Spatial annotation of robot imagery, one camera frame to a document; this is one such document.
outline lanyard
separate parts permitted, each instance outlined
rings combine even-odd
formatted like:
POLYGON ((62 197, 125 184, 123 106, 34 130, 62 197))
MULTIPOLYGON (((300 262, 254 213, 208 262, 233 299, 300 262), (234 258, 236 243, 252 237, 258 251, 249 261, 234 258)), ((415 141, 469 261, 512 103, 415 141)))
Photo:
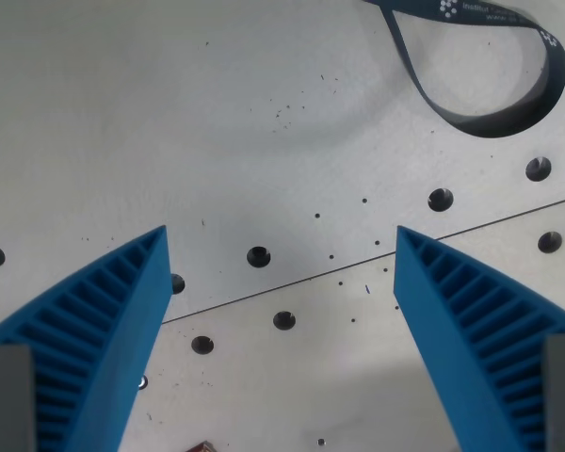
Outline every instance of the lanyard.
POLYGON ((541 121, 557 104, 565 88, 565 49, 538 24, 510 9, 477 0, 366 0, 380 7, 394 38, 400 58, 412 82, 433 110, 450 125, 476 137, 497 138, 518 134, 541 121), (463 116, 435 104, 414 72, 394 11, 446 24, 520 26, 540 33, 546 48, 541 78, 526 96, 500 111, 482 116, 463 116))

